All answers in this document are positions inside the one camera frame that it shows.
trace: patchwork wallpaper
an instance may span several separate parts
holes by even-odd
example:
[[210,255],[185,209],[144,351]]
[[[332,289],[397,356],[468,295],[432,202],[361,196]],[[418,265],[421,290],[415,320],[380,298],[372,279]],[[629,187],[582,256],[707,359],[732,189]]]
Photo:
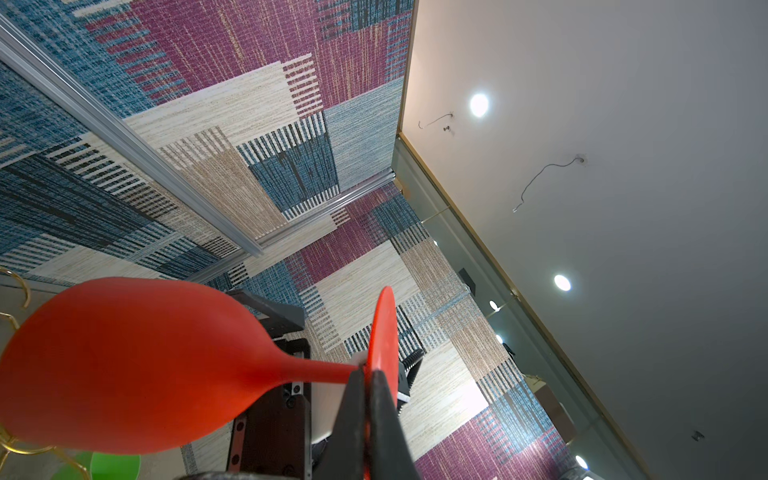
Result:
[[[392,159],[409,0],[0,0],[0,12],[260,238]],[[186,278],[237,249],[0,65],[0,264]]]
[[[400,356],[427,353],[400,421],[425,480],[558,478],[567,447],[464,283],[389,184],[208,284],[306,309],[315,359],[368,348],[381,289],[395,292]],[[231,425],[182,447],[188,473],[226,468]]]

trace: dangling wire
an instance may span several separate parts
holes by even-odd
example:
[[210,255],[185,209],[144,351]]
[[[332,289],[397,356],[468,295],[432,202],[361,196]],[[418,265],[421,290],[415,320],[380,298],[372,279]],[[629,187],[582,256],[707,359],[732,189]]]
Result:
[[[544,170],[545,170],[547,167],[567,167],[568,165],[570,165],[570,164],[574,163],[576,160],[578,160],[580,164],[583,164],[583,163],[584,163],[584,158],[583,158],[583,157],[578,157],[578,156],[577,156],[577,157],[574,157],[574,159],[573,159],[573,160],[569,161],[569,162],[568,162],[568,163],[566,163],[565,165],[560,165],[560,164],[549,164],[549,165],[545,165],[545,166],[544,166],[544,168],[542,168],[542,169],[541,169],[541,171],[539,171],[539,172],[536,174],[536,177],[538,177],[539,175],[541,175],[541,172],[543,172],[543,171],[544,171]],[[531,181],[529,181],[529,182],[528,182],[528,185],[526,185],[526,186],[525,186],[525,188],[523,189],[523,193],[521,193],[521,194],[520,194],[520,203],[518,204],[518,206],[517,206],[517,207],[515,207],[514,209],[512,209],[512,213],[514,213],[514,212],[518,211],[518,208],[520,208],[520,206],[521,206],[522,204],[524,204],[524,203],[525,203],[525,200],[523,200],[523,195],[525,195],[525,191],[528,189],[528,187],[530,187],[530,186],[531,186],[531,184],[533,183],[533,180],[536,180],[536,177],[533,177],[533,178],[531,179]]]
[[[443,115],[443,116],[442,116],[442,117],[440,117],[440,118],[444,118],[444,117],[448,117],[448,116],[450,116],[450,117],[453,117],[453,112],[449,112],[449,113],[447,113],[447,114]],[[429,122],[429,123],[428,123],[427,125],[425,125],[424,127],[428,127],[429,125],[431,125],[431,124],[435,123],[437,120],[440,120],[440,118],[436,118],[435,120],[433,120],[433,121]],[[422,127],[422,121],[421,121],[421,120],[419,120],[419,128],[421,128],[422,130],[424,130],[424,127]]]

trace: green object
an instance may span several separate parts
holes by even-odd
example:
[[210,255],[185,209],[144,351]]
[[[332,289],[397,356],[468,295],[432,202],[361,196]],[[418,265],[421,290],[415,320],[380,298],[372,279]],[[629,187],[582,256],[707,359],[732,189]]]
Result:
[[[141,467],[139,455],[83,452],[74,459],[85,465],[93,480],[136,480]],[[83,480],[83,477],[77,469],[64,465],[51,480]]]

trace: white ceiling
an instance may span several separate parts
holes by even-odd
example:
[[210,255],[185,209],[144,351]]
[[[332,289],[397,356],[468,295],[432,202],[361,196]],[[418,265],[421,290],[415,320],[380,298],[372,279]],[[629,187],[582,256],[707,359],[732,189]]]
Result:
[[420,0],[403,130],[659,478],[768,475],[768,2]]

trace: recessed light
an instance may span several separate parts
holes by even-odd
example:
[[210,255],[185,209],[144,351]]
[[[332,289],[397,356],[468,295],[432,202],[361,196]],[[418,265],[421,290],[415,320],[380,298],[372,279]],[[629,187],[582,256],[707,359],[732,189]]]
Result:
[[482,117],[488,111],[488,97],[477,94],[469,101],[469,109],[476,117]]
[[557,285],[560,290],[566,292],[571,289],[571,281],[562,275],[554,276],[554,284]]
[[578,463],[578,466],[582,467],[584,470],[589,470],[587,463],[584,461],[582,457],[576,455],[575,458],[576,458],[576,463]]

